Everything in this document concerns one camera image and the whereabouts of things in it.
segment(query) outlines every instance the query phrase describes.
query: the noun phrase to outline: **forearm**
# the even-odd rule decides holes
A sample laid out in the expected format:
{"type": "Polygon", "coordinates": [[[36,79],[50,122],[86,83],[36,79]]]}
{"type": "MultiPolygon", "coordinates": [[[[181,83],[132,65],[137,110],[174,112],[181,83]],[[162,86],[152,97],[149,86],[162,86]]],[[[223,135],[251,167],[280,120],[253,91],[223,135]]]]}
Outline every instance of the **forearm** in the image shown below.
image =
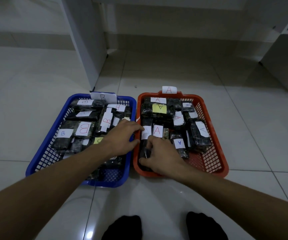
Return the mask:
{"type": "Polygon", "coordinates": [[[103,161],[101,144],[57,162],[0,192],[0,239],[32,239],[103,161]]]}
{"type": "Polygon", "coordinates": [[[255,239],[288,239],[288,202],[181,166],[174,179],[192,188],[255,239]]]}

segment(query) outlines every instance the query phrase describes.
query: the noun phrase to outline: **person's right arm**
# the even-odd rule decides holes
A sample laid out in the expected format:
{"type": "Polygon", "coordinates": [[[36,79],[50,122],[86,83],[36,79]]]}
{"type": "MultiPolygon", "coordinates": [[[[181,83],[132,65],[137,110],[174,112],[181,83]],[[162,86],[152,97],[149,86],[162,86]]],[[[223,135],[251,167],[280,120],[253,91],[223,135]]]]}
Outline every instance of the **person's right arm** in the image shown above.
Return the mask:
{"type": "Polygon", "coordinates": [[[194,169],[169,140],[150,136],[151,157],[139,162],[190,187],[255,239],[288,239],[288,202],[194,169]]]}

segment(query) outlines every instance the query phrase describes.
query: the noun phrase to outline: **red plastic basket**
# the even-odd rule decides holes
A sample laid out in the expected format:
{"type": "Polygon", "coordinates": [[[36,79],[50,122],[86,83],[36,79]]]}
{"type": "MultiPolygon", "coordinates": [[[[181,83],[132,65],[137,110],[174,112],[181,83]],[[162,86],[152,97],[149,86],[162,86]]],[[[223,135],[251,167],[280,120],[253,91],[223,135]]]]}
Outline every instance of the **red plastic basket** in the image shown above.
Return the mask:
{"type": "MultiPolygon", "coordinates": [[[[145,97],[158,97],[158,98],[177,98],[181,99],[182,101],[192,101],[196,112],[198,113],[199,118],[206,121],[206,129],[210,134],[210,140],[212,142],[212,146],[208,148],[206,153],[189,153],[189,159],[185,160],[188,164],[202,170],[204,172],[213,173],[220,177],[226,177],[228,174],[229,168],[222,151],[221,145],[219,144],[217,135],[215,133],[212,121],[210,120],[210,116],[207,112],[205,103],[200,96],[194,94],[182,94],[182,92],[177,92],[177,94],[165,94],[162,91],[158,93],[142,93],[138,96],[137,101],[137,123],[141,124],[141,105],[144,101],[145,97]]],[[[140,131],[135,133],[135,139],[140,139],[140,131]]],[[[139,152],[139,145],[134,148],[134,158],[133,158],[133,165],[135,170],[142,176],[145,177],[163,177],[160,174],[154,172],[147,172],[143,171],[138,166],[138,152],[139,152]]]]}

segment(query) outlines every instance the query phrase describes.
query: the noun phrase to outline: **person's left arm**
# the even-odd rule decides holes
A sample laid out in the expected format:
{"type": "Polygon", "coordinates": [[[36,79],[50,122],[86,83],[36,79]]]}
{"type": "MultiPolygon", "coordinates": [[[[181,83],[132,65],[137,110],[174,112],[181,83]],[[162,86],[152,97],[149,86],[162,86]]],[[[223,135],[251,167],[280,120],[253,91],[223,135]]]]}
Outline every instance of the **person's left arm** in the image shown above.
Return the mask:
{"type": "Polygon", "coordinates": [[[99,144],[59,161],[0,191],[0,239],[33,239],[66,199],[99,165],[131,151],[144,128],[122,120],[99,144]]]}

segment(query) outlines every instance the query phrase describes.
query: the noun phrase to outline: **blue plastic basket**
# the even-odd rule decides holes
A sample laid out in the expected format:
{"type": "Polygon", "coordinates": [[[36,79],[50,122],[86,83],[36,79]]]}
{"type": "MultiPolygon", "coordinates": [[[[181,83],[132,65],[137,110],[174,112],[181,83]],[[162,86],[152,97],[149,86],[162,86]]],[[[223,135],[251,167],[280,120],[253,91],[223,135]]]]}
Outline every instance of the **blue plastic basket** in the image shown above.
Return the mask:
{"type": "MultiPolygon", "coordinates": [[[[62,160],[63,155],[57,154],[50,146],[54,143],[58,130],[62,124],[62,121],[66,116],[72,111],[69,105],[74,99],[90,99],[90,94],[78,93],[70,96],[66,101],[64,107],[56,118],[54,124],[52,125],[50,131],[47,133],[42,145],[36,152],[32,161],[26,169],[25,176],[30,176],[31,174],[38,172],[39,170],[52,165],[60,160],[62,160]]],[[[132,108],[131,121],[135,121],[136,115],[136,100],[128,96],[117,96],[117,103],[130,106],[132,108]]],[[[132,152],[127,153],[125,167],[123,169],[104,169],[103,180],[85,180],[82,185],[92,185],[98,187],[109,187],[115,188],[121,186],[128,178],[130,171],[130,161],[132,152]]]]}

